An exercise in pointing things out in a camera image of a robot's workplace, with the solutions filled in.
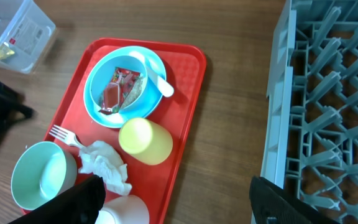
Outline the red snack wrapper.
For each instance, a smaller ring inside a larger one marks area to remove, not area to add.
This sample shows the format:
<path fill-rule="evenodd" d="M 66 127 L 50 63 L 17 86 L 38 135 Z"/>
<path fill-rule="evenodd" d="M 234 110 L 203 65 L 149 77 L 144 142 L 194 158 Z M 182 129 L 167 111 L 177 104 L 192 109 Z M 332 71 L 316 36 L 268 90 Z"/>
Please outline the red snack wrapper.
<path fill-rule="evenodd" d="M 143 76 L 139 72 L 116 67 L 111 81 L 99 98 L 100 113 L 110 115 L 135 102 L 142 93 Z"/>

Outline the mint green bowl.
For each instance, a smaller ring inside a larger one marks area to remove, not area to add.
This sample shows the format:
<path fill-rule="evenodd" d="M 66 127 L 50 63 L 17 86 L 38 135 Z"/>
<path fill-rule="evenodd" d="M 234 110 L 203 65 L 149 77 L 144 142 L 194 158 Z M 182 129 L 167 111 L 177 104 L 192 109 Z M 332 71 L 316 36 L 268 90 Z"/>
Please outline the mint green bowl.
<path fill-rule="evenodd" d="M 77 173 L 76 161 L 69 152 L 54 142 L 38 142 L 15 165 L 13 199 L 24 210 L 35 210 L 74 186 Z"/>

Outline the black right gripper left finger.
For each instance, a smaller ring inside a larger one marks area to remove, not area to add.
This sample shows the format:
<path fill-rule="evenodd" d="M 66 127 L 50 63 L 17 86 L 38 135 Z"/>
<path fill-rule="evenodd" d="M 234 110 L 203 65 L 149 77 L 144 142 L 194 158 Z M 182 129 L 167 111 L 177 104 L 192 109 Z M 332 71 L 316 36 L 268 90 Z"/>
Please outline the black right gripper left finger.
<path fill-rule="evenodd" d="M 103 178 L 92 175 L 9 224 L 94 224 L 105 198 Z"/>

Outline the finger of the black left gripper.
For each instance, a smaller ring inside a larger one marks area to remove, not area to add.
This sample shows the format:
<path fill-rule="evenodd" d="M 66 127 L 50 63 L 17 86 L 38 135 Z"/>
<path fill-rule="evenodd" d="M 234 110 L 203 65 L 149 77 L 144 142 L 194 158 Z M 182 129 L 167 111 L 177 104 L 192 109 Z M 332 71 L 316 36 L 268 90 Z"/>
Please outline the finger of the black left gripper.
<path fill-rule="evenodd" d="M 3 95 L 2 93 L 0 93 L 0 103 L 5 103 L 8 107 L 21 112 L 26 119 L 30 119 L 34 115 L 34 110 L 32 108 L 29 108 L 28 106 L 25 106 L 16 100 L 12 100 L 11 98 Z"/>

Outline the white napkin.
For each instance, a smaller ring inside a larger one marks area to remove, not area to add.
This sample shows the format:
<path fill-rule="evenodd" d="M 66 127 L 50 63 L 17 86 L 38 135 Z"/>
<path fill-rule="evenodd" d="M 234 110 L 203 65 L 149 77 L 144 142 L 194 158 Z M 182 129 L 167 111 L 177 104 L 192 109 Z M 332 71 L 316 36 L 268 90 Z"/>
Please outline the white napkin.
<path fill-rule="evenodd" d="M 94 174 L 103 178 L 108 191 L 121 196 L 129 195 L 132 185 L 127 183 L 127 164 L 117 151 L 104 141 L 95 141 L 79 150 L 82 166 L 79 174 Z"/>

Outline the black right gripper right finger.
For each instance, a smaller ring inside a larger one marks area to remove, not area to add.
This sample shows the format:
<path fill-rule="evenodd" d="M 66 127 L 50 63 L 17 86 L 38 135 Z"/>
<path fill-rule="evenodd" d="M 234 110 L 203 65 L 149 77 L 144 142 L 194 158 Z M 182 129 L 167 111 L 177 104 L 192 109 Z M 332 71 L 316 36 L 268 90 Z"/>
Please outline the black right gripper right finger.
<path fill-rule="evenodd" d="M 264 177 L 252 178 L 249 199 L 256 224 L 337 224 Z"/>

